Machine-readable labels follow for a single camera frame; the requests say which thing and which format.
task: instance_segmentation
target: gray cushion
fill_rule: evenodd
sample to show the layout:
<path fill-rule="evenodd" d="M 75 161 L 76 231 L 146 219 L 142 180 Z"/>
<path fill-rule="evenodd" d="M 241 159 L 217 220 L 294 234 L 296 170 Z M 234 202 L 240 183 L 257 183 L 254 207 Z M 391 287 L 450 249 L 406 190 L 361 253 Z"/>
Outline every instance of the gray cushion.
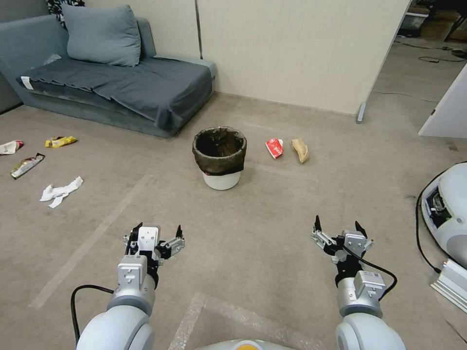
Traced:
<path fill-rule="evenodd" d="M 68 56 L 115 66 L 139 63 L 141 39 L 129 5 L 89 8 L 62 5 L 68 29 Z"/>

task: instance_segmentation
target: black trash bag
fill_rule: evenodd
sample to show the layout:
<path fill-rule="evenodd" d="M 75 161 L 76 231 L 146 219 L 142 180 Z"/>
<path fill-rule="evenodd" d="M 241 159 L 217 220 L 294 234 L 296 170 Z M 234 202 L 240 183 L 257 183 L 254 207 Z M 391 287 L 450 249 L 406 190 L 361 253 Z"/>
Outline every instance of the black trash bag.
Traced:
<path fill-rule="evenodd" d="M 221 176 L 243 170 L 247 139 L 228 126 L 201 130 L 193 140 L 193 154 L 201 171 Z"/>

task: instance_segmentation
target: white tag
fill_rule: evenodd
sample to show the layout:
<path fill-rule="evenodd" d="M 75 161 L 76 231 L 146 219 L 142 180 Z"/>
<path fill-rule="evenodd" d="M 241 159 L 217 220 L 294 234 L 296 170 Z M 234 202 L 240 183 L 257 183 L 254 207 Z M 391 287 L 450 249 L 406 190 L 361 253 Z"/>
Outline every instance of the white tag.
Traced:
<path fill-rule="evenodd" d="M 33 86 L 29 82 L 29 77 L 22 76 L 21 81 L 23 82 L 25 88 L 27 88 L 28 90 L 34 90 Z"/>

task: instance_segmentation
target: doorway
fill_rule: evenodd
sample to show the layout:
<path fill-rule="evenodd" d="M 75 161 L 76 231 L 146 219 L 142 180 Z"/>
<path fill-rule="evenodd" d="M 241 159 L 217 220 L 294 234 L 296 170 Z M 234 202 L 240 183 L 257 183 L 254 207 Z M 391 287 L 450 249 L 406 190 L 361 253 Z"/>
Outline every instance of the doorway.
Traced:
<path fill-rule="evenodd" d="M 411 1 L 370 94 L 399 95 L 399 108 L 415 114 L 416 132 L 467 62 L 466 3 Z"/>

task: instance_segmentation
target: yellow chip bag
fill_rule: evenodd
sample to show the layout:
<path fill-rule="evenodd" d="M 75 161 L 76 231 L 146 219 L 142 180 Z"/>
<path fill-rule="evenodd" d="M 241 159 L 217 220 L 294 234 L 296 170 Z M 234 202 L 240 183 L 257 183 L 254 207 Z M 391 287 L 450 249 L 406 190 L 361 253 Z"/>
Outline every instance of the yellow chip bag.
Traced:
<path fill-rule="evenodd" d="M 76 141 L 78 140 L 75 139 L 73 136 L 66 136 L 66 137 L 59 136 L 56 138 L 51 138 L 51 139 L 46 140 L 45 146 L 51 147 L 51 148 L 58 148 L 58 147 L 65 146 L 66 144 L 70 144 Z"/>

